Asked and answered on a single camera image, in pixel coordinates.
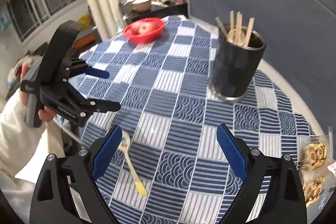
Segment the person left hand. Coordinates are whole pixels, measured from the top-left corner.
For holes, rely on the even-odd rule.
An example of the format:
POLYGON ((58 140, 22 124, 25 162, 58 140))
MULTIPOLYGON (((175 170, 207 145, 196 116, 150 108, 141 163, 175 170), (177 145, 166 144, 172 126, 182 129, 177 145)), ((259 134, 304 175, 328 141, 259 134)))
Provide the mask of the person left hand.
POLYGON ((20 91, 27 95, 27 114, 25 122, 29 127, 38 128, 43 121, 51 121, 56 113, 51 109, 45 108, 40 99, 41 79, 39 68, 42 58, 28 67, 28 71, 21 79, 20 91))

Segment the white sleeve forearm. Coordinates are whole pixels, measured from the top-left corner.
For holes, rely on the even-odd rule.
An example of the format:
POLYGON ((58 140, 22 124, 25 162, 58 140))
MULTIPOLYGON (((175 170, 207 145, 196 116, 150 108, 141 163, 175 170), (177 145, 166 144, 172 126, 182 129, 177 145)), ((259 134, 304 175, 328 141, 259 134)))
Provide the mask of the white sleeve forearm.
POLYGON ((31 200, 35 184, 15 175, 33 157, 47 123, 55 113, 45 108, 39 111, 44 124, 39 128, 26 125, 28 95, 17 90, 1 113, 1 191, 24 223, 29 223, 31 200))

